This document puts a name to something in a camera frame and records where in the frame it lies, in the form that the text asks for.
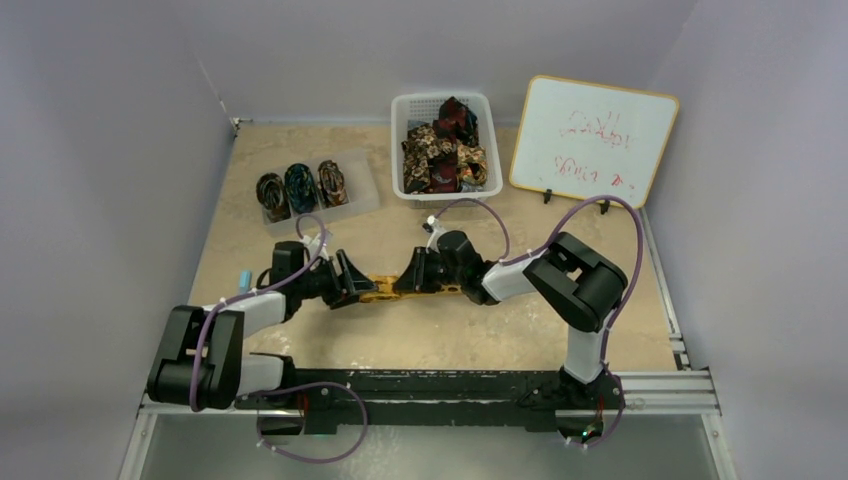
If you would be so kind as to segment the yellow insect-print tie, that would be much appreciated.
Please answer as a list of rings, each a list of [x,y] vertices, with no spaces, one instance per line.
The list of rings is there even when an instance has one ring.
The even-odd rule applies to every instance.
[[[399,279],[398,276],[370,275],[369,279],[375,283],[377,290],[361,294],[358,300],[359,303],[395,302],[414,298],[461,294],[460,288],[455,285],[441,286],[435,292],[397,293],[393,290],[393,287]]]

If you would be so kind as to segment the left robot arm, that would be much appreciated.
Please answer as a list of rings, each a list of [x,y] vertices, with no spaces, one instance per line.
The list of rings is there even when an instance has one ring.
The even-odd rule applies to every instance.
[[[285,373],[291,359],[248,354],[244,339],[292,319],[306,300],[319,298],[336,309],[378,289],[344,251],[329,256],[318,239],[276,243],[267,277],[263,289],[171,310],[148,375],[152,401],[202,411],[259,393],[272,408],[287,408],[298,395],[298,382]]]

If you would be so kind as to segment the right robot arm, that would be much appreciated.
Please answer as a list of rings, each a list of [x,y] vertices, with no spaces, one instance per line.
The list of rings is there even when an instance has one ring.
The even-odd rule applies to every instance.
[[[440,234],[433,247],[418,247],[394,282],[396,294],[430,294],[455,288],[477,305],[537,293],[569,326],[564,399],[584,407],[601,391],[602,332],[619,309],[624,272],[577,237],[560,232],[547,247],[513,263],[485,260],[459,230]]]

